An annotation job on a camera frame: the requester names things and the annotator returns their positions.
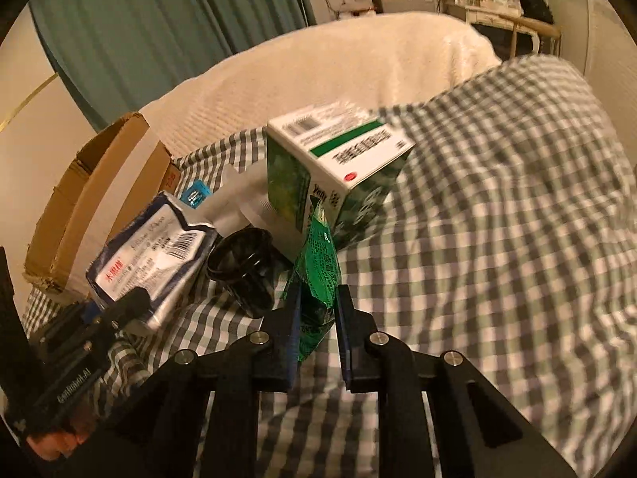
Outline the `blue white medicine pouch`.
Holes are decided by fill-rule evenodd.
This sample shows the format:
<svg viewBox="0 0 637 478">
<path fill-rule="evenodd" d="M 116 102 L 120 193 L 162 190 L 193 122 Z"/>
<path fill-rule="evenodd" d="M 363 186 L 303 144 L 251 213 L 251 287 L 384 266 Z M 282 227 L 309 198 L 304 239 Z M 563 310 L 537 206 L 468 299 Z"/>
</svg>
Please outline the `blue white medicine pouch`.
<svg viewBox="0 0 637 478">
<path fill-rule="evenodd" d="M 152 335 L 188 294 L 217 237 L 196 210 L 162 191 L 92 262 L 92 295 L 105 310 L 133 288 L 146 289 L 149 306 L 126 329 Z"/>
</svg>

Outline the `dark plastic jar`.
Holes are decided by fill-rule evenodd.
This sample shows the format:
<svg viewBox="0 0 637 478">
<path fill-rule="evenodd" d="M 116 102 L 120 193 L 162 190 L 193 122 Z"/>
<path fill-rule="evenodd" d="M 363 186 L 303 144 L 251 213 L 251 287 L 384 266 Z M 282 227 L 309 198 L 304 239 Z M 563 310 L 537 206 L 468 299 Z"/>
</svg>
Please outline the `dark plastic jar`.
<svg viewBox="0 0 637 478">
<path fill-rule="evenodd" d="M 253 318 L 274 308 L 279 276 L 289 269 L 291 262 L 273 245 L 271 233 L 255 227 L 217 242 L 205 263 L 207 278 L 227 290 Z"/>
</svg>

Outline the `green foil sachet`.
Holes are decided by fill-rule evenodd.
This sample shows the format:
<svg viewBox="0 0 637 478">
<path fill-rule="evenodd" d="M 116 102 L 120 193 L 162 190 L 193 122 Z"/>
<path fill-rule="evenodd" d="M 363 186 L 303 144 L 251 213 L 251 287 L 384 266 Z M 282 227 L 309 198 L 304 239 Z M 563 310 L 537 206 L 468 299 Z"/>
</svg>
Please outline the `green foil sachet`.
<svg viewBox="0 0 637 478">
<path fill-rule="evenodd" d="M 292 298 L 299 306 L 299 364 L 317 349 L 332 329 L 334 304 L 341 284 L 337 251 L 323 204 L 317 198 L 311 202 L 313 210 L 305 243 L 284 291 L 284 297 Z"/>
</svg>

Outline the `teal blister card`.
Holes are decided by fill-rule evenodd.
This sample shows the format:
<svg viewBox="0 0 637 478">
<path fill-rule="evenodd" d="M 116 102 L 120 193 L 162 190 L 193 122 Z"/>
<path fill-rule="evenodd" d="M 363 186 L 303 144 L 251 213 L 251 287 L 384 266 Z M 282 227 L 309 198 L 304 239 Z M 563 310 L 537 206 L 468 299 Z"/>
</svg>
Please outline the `teal blister card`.
<svg viewBox="0 0 637 478">
<path fill-rule="evenodd" d="M 179 199 L 195 210 L 211 195 L 212 191 L 208 185 L 197 179 L 186 190 L 182 191 Z"/>
</svg>

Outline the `green medicine box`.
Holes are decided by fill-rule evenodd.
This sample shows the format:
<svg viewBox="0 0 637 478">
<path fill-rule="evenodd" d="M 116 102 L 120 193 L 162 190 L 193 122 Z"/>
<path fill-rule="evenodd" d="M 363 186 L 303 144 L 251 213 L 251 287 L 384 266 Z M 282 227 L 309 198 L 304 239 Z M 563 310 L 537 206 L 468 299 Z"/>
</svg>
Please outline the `green medicine box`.
<svg viewBox="0 0 637 478">
<path fill-rule="evenodd" d="M 270 204 L 301 233 L 322 207 L 339 247 L 378 216 L 414 149 L 401 129 L 352 102 L 273 118 L 266 134 Z"/>
</svg>

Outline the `checkered gingham cloth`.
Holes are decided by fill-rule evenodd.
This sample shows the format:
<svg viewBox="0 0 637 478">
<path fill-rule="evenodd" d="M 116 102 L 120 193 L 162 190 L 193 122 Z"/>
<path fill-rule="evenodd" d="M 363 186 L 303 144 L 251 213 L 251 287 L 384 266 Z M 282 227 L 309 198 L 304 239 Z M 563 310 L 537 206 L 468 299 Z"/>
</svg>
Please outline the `checkered gingham cloth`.
<svg viewBox="0 0 637 478">
<path fill-rule="evenodd" d="M 355 306 L 418 352 L 463 353 L 595 477 L 636 419 L 636 178 L 602 104 L 564 59 L 531 55 L 373 114 L 414 149 L 339 251 Z M 202 274 L 156 335 L 121 335 L 93 412 L 177 350 L 258 324 Z M 332 329 L 291 394 L 261 399 L 257 476 L 378 476 L 376 399 L 347 392 L 338 364 Z"/>
</svg>

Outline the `cardboard box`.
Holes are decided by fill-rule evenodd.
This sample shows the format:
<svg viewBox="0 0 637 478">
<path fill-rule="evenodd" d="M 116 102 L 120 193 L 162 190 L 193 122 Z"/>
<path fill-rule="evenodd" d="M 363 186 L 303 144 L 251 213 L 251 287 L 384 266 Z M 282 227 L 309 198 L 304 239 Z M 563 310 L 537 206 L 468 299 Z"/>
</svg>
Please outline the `cardboard box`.
<svg viewBox="0 0 637 478">
<path fill-rule="evenodd" d="M 87 297 L 88 267 L 105 244 L 180 172 L 145 118 L 126 114 L 80 149 L 54 187 L 27 249 L 24 277 L 60 304 Z"/>
</svg>

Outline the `teal curtain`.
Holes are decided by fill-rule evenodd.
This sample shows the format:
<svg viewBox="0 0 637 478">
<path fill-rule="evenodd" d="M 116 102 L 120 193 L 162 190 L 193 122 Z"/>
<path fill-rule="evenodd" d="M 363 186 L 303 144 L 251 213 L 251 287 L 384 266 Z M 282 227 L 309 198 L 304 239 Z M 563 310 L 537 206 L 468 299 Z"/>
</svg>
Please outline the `teal curtain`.
<svg viewBox="0 0 637 478">
<path fill-rule="evenodd" d="M 95 131 L 317 21 L 309 0 L 30 0 L 29 9 L 47 59 Z"/>
</svg>

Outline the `cream bed blanket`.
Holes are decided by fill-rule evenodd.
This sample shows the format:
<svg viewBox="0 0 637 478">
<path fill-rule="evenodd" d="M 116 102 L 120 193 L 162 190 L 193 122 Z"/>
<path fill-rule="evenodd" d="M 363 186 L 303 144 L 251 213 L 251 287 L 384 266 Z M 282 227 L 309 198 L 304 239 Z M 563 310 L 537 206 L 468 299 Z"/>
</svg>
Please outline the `cream bed blanket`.
<svg viewBox="0 0 637 478">
<path fill-rule="evenodd" d="M 490 41 L 444 14 L 311 26 L 224 59 L 141 108 L 175 157 L 311 105 L 426 102 L 500 65 Z"/>
</svg>

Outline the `vanity desk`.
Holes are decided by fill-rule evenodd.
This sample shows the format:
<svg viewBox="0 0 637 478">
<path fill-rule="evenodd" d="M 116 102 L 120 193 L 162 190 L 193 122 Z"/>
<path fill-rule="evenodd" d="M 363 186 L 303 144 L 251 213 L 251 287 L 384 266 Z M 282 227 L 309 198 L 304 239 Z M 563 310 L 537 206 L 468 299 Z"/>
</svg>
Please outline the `vanity desk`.
<svg viewBox="0 0 637 478">
<path fill-rule="evenodd" d="M 472 26 L 489 27 L 508 31 L 511 34 L 508 56 L 517 55 L 518 36 L 531 36 L 533 53 L 546 53 L 559 57 L 563 34 L 558 26 L 547 24 L 534 18 L 526 18 L 523 14 L 499 12 L 498 10 L 469 6 L 466 3 L 454 3 L 446 0 L 444 12 L 453 18 Z"/>
</svg>

